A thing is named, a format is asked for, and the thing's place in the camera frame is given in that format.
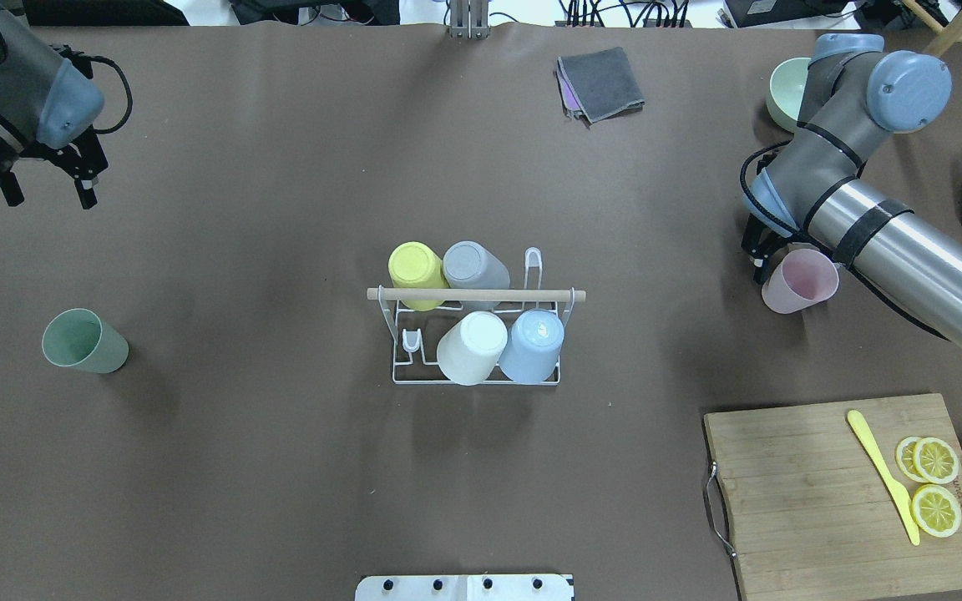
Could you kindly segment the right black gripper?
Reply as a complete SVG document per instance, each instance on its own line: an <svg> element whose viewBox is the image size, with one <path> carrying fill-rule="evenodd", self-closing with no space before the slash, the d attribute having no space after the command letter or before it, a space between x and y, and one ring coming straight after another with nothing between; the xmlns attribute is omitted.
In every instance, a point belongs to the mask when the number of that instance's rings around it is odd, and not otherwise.
<svg viewBox="0 0 962 601"><path fill-rule="evenodd" d="M767 227L758 217L748 214L741 248L749 255L756 269L765 269L770 263L771 256L790 242L790 237L782 237Z"/></svg>

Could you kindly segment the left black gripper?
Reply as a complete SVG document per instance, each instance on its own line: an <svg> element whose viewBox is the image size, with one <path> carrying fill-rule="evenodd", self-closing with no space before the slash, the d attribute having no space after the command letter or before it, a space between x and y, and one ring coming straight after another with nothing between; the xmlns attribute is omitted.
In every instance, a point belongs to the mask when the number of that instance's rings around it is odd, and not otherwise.
<svg viewBox="0 0 962 601"><path fill-rule="evenodd" d="M75 140L61 149L47 147L38 141L33 141L26 148L27 159L50 161L53 166L72 176L83 210L90 210L96 205L97 195L94 188L99 182L97 176L109 168L109 161L99 140L101 133L103 130L88 126ZM22 187L12 171L0 172L0 190L10 208L16 208L24 202Z"/></svg>

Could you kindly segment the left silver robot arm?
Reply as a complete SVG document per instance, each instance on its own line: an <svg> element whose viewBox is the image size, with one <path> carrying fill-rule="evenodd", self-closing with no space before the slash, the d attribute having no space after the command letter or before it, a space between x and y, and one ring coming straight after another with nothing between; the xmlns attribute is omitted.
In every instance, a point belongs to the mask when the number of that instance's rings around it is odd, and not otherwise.
<svg viewBox="0 0 962 601"><path fill-rule="evenodd" d="M23 202L13 174L20 159L50 161L75 184L85 209L107 168L94 121L104 96L83 61L39 39L0 3L0 188L8 205Z"/></svg>

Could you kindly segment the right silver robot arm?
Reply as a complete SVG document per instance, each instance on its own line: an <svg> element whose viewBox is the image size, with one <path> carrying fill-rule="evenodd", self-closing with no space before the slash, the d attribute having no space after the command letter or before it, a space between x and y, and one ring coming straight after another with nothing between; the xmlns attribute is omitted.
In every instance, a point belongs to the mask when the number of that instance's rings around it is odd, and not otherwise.
<svg viewBox="0 0 962 601"><path fill-rule="evenodd" d="M939 58L886 51L877 34L826 32L809 60L797 132L742 188L761 225L827 251L962 349L962 246L860 179L883 141L938 118L951 92Z"/></svg>

